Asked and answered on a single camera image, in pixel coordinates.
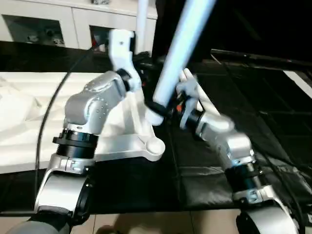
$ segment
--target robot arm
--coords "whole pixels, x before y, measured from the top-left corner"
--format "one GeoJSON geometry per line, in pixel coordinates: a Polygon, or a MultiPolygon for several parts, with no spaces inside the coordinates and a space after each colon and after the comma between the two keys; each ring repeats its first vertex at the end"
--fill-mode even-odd
{"type": "Polygon", "coordinates": [[[63,131],[53,139],[58,149],[51,155],[42,180],[36,214],[9,234],[68,234],[71,227],[88,219],[98,135],[110,110],[125,98],[126,92],[141,88],[129,50],[133,36],[126,30],[112,30],[109,51],[115,71],[90,81],[66,102],[63,131]]]}
{"type": "MultiPolygon", "coordinates": [[[[233,121],[221,115],[209,100],[202,100],[209,108],[198,110],[200,86],[188,69],[184,73],[187,80],[176,87],[178,103],[182,106],[178,112],[180,128],[195,133],[217,153],[232,188],[233,201],[241,209],[236,219],[239,233],[297,234],[287,208],[257,164],[250,139],[238,132],[233,121]]],[[[152,111],[163,115],[158,109],[152,111]]]]}

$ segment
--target black mat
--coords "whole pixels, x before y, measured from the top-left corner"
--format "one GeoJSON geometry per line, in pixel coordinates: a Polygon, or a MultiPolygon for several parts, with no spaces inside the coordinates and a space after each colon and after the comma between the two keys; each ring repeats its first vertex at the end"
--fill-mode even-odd
{"type": "MultiPolygon", "coordinates": [[[[0,43],[0,70],[65,72],[84,51],[0,43]]],[[[75,72],[105,72],[111,67],[106,55],[93,54],[75,72]]],[[[238,130],[262,149],[294,163],[311,163],[312,100],[282,71],[228,67],[217,63],[190,64],[199,82],[220,110],[230,116],[238,130]]],[[[157,72],[144,88],[153,91],[157,72]]],[[[156,136],[166,144],[159,162],[144,158],[98,163],[96,194],[91,212],[95,214],[141,211],[181,211],[234,208],[231,190],[218,158],[202,141],[169,122],[155,127],[156,136]]],[[[311,174],[279,165],[302,205],[312,202],[311,174]]],[[[271,170],[264,172],[283,200],[290,201],[271,170]]],[[[0,175],[0,210],[31,211],[34,201],[34,172],[0,175]]]]}

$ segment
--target white pole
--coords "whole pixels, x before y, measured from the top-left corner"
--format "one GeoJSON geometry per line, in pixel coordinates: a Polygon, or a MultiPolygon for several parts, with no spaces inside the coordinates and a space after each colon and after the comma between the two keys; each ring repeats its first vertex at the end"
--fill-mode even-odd
{"type": "Polygon", "coordinates": [[[149,0],[138,0],[136,13],[136,50],[138,54],[144,50],[145,25],[147,20],[147,8],[149,0]]]}
{"type": "MultiPolygon", "coordinates": [[[[153,101],[167,107],[216,0],[187,0],[183,8],[164,67],[161,71],[153,101]]],[[[160,125],[163,117],[148,109],[146,118],[160,125]]]]}

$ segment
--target black wire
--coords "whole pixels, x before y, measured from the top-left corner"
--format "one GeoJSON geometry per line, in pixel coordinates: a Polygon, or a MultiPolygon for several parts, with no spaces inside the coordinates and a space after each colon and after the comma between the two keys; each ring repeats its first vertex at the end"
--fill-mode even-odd
{"type": "Polygon", "coordinates": [[[277,176],[277,178],[281,182],[282,186],[285,188],[285,190],[288,192],[289,196],[291,197],[293,204],[295,206],[295,209],[297,211],[296,214],[297,214],[297,219],[298,219],[298,224],[299,224],[299,233],[304,234],[306,227],[304,225],[302,210],[301,210],[301,207],[300,207],[300,204],[299,204],[297,198],[295,197],[294,193],[290,189],[288,183],[285,181],[285,179],[283,179],[281,173],[277,170],[276,166],[273,165],[273,163],[270,161],[269,157],[264,152],[259,151],[259,153],[265,158],[268,165],[271,167],[272,171],[277,176]]]}
{"type": "Polygon", "coordinates": [[[38,133],[38,139],[37,139],[37,145],[36,145],[36,163],[35,163],[35,200],[37,197],[37,193],[38,193],[38,187],[39,187],[39,168],[40,168],[40,148],[41,148],[41,140],[42,140],[42,133],[43,133],[43,129],[45,126],[45,123],[49,117],[49,113],[50,110],[53,106],[53,103],[55,101],[55,98],[58,96],[60,89],[62,88],[62,86],[64,85],[65,81],[68,79],[68,77],[70,76],[70,74],[72,73],[72,71],[75,69],[75,67],[81,62],[83,61],[91,51],[93,51],[95,48],[97,48],[98,46],[100,46],[100,44],[94,45],[92,46],[90,49],[87,50],[87,52],[80,57],[78,60],[76,60],[76,62],[70,67],[70,69],[68,70],[68,72],[66,73],[66,75],[63,77],[63,79],[61,80],[61,82],[58,84],[57,89],[55,90],[54,94],[52,95],[49,105],[45,111],[45,114],[43,116],[42,119],[42,123],[39,129],[39,133],[38,133]]]}

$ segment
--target floor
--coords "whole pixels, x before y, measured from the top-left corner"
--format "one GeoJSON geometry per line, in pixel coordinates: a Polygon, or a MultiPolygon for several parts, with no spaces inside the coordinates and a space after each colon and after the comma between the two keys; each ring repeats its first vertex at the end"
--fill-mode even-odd
{"type": "MultiPolygon", "coordinates": [[[[104,234],[114,226],[121,234],[238,234],[238,210],[92,215],[72,234],[104,234]]],[[[27,217],[0,217],[0,234],[27,220],[27,217]]]]}

